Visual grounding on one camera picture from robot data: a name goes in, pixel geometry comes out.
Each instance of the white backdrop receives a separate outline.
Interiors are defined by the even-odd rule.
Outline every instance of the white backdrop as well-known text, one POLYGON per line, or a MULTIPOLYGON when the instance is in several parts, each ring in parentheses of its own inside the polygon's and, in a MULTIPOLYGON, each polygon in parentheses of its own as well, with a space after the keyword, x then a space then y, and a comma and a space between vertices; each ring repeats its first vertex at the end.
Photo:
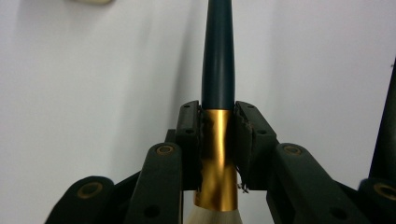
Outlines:
MULTIPOLYGON (((200 99, 206 7, 0 0, 1 223, 43 223, 77 180, 118 183, 141 169, 179 107, 200 99)), ((395 9, 233 2, 236 99, 352 188, 370 168, 396 55, 395 9)), ((272 222, 265 192, 241 194, 240 211, 245 223, 272 222)))

